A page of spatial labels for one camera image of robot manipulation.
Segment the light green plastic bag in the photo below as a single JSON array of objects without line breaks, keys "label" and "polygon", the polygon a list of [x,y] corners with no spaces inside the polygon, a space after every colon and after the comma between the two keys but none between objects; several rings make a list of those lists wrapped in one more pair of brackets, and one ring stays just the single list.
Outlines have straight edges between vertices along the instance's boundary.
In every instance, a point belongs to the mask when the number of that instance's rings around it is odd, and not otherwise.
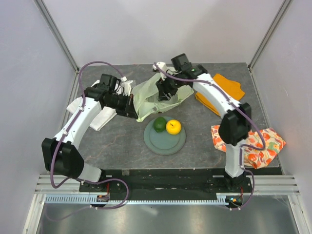
[{"label": "light green plastic bag", "polygon": [[132,89],[134,108],[138,116],[137,122],[142,122],[151,114],[164,113],[177,107],[194,93],[190,86],[182,86],[170,100],[159,101],[156,87],[159,79],[160,74],[156,73],[149,80]]}]

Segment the green lime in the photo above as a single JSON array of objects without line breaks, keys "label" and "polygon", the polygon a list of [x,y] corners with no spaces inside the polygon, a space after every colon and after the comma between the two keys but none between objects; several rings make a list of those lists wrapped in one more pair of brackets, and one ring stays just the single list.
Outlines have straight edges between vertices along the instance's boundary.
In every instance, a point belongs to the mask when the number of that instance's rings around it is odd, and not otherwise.
[{"label": "green lime", "polygon": [[164,117],[158,117],[153,122],[153,129],[157,133],[161,133],[166,129],[167,120]]}]

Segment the yellow apple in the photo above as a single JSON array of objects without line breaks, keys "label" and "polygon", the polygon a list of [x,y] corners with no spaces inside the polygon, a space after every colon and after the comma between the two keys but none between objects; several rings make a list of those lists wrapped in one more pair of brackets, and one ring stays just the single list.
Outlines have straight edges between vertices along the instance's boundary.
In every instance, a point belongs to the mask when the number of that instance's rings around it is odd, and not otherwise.
[{"label": "yellow apple", "polygon": [[182,125],[176,119],[171,119],[166,123],[166,131],[171,135],[177,135],[181,132]]}]

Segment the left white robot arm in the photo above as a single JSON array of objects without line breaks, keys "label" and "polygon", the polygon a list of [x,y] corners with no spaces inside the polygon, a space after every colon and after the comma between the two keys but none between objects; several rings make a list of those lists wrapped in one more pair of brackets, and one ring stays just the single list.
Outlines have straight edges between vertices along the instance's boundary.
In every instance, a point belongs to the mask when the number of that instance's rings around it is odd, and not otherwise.
[{"label": "left white robot arm", "polygon": [[126,77],[102,74],[98,83],[83,91],[81,102],[65,126],[41,144],[45,168],[51,175],[89,181],[95,191],[105,190],[107,180],[101,176],[102,170],[85,163],[78,148],[86,130],[105,107],[119,116],[138,118],[131,93],[134,86],[135,81]]}]

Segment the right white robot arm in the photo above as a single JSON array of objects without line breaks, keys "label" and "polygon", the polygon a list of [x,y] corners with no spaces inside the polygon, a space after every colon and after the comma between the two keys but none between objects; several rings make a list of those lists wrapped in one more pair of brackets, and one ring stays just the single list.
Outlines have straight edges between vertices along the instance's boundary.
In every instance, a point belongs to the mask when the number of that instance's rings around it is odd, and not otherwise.
[{"label": "right white robot arm", "polygon": [[158,100],[170,100],[182,86],[190,86],[202,94],[219,112],[221,124],[219,136],[226,144],[225,172],[229,175],[223,179],[223,186],[229,192],[241,186],[239,176],[243,174],[241,146],[246,142],[251,130],[251,107],[240,103],[226,93],[202,65],[192,65],[185,54],[171,60],[175,71],[169,74],[166,63],[153,64],[153,70],[160,73],[156,82]]}]

